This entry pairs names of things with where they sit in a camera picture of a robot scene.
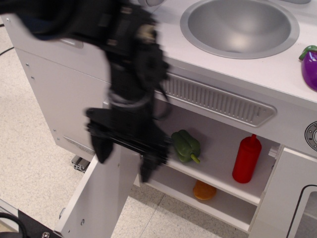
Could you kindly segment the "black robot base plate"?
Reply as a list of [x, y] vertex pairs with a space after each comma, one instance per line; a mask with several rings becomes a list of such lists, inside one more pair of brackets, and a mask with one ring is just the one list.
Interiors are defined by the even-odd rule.
[[18, 217], [9, 213], [0, 213], [1, 219], [11, 220], [18, 226], [17, 232], [1, 232], [1, 238], [61, 238], [53, 230], [19, 211]]

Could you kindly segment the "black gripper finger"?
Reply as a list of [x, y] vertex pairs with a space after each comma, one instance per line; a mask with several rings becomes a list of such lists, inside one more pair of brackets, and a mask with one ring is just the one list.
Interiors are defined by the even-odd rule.
[[112, 153], [113, 142], [108, 138], [91, 136], [92, 146], [97, 155], [98, 161], [104, 163]]
[[154, 154], [143, 155], [143, 161], [140, 167], [141, 180], [143, 183], [148, 182], [153, 171], [163, 164], [163, 158]]

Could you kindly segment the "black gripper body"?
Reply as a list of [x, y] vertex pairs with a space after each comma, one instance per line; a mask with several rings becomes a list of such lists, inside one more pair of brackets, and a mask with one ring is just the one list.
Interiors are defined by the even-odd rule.
[[139, 154], [154, 154], [167, 163], [171, 139], [161, 130], [153, 119], [141, 120], [140, 115], [119, 113], [114, 117], [114, 110], [88, 108], [87, 130], [90, 135], [108, 138], [114, 144], [121, 145]]

